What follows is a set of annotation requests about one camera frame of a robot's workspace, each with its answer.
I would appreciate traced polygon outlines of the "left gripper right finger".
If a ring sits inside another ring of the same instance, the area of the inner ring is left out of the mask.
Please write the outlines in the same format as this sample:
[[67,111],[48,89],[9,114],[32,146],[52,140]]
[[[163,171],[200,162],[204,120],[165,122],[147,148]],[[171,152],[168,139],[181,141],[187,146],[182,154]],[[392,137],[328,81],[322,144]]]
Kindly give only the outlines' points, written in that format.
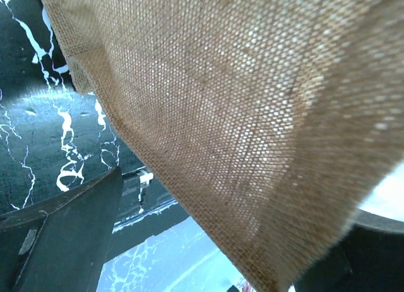
[[403,222],[362,211],[348,235],[296,283],[296,291],[403,291]]

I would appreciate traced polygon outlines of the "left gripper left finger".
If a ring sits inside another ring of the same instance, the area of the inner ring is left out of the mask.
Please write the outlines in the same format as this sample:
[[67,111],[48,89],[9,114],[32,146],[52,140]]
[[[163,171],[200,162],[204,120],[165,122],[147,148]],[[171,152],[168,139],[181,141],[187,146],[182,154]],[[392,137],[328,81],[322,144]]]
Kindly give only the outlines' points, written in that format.
[[1,291],[95,291],[122,190],[115,168],[1,215]]

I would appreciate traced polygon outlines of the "brown canvas tote bag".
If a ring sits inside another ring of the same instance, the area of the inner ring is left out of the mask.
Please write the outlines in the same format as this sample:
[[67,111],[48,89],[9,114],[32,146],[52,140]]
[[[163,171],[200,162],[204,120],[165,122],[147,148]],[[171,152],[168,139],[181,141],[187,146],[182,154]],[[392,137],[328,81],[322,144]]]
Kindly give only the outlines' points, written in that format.
[[77,91],[258,291],[403,161],[403,0],[41,0]]

